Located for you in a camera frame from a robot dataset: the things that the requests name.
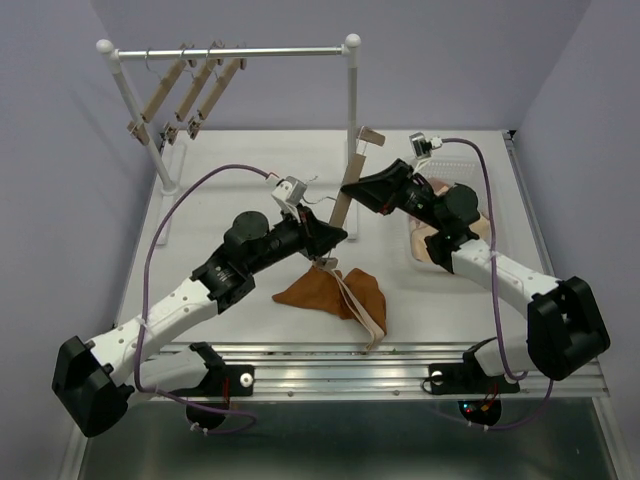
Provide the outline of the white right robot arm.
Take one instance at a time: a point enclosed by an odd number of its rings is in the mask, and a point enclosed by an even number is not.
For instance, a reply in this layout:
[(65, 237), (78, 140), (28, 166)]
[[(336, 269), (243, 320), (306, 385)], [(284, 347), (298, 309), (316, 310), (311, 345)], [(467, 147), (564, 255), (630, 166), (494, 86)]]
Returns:
[(520, 337), (496, 336), (471, 350), (460, 366), (463, 384), (482, 390), (497, 376), (537, 370), (561, 381), (609, 349), (611, 340), (589, 284), (533, 271), (497, 252), (471, 226), (479, 220), (476, 192), (454, 184), (437, 193), (402, 160), (342, 186), (350, 199), (381, 215), (401, 210), (431, 226), (431, 260), (487, 289), (526, 321)]

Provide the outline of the brown underwear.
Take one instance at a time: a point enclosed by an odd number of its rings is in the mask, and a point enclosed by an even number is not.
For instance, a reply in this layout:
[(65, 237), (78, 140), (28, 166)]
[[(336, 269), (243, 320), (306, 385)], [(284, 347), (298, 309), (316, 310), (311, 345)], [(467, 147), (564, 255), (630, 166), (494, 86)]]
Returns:
[(366, 350), (379, 345), (387, 335), (386, 297), (377, 279), (359, 268), (343, 275), (336, 268), (311, 266), (272, 300), (358, 322), (368, 334)]

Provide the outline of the beige underwear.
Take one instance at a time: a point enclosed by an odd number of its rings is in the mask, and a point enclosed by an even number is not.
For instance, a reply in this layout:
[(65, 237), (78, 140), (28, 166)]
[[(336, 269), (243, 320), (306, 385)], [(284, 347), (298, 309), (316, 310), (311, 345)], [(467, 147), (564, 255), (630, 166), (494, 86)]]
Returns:
[[(484, 215), (480, 215), (480, 219), (471, 225), (471, 230), (483, 240), (491, 237), (490, 222)], [(426, 238), (435, 233), (436, 230), (433, 227), (414, 217), (408, 217), (409, 255), (413, 261), (424, 264), (428, 268), (435, 268), (436, 264), (427, 251)]]

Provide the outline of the wooden hanger with beige cloth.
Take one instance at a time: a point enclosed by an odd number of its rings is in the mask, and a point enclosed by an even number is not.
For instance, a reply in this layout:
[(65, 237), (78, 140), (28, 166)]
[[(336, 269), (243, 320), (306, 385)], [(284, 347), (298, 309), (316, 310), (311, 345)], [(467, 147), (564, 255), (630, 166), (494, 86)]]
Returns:
[(212, 110), (229, 86), (235, 74), (239, 70), (245, 70), (246, 67), (246, 58), (233, 58), (231, 60), (224, 61), (223, 68), (221, 70), (212, 70), (215, 77), (213, 86), (196, 109), (196, 113), (189, 119), (187, 123), (187, 133), (189, 134), (191, 140), (196, 139), (197, 135), (204, 125), (204, 122), (211, 114)]

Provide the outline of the pink underwear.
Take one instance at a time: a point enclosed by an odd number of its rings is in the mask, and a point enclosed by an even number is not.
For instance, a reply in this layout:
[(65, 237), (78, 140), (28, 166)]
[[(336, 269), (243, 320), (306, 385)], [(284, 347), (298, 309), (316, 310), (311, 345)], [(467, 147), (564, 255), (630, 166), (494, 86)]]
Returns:
[(436, 196), (443, 196), (452, 187), (454, 187), (454, 184), (446, 183), (446, 182), (442, 181), (441, 179), (438, 179), (438, 178), (435, 178), (435, 177), (429, 178), (427, 180), (427, 182), (432, 187), (433, 192), (434, 192), (434, 194)]

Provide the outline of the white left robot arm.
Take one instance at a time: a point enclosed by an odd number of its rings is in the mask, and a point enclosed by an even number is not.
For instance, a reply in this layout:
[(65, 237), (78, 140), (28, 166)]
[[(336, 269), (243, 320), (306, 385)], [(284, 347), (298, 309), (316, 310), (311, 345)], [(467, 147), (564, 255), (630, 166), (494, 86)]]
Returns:
[(298, 206), (271, 225), (257, 211), (239, 214), (222, 244), (155, 305), (128, 322), (83, 341), (66, 340), (57, 353), (52, 391), (87, 438), (116, 425), (136, 400), (163, 396), (247, 396), (242, 370), (228, 368), (205, 342), (189, 345), (169, 363), (156, 354), (192, 327), (223, 314), (255, 287), (257, 273), (301, 254), (317, 260), (345, 240), (345, 230)]

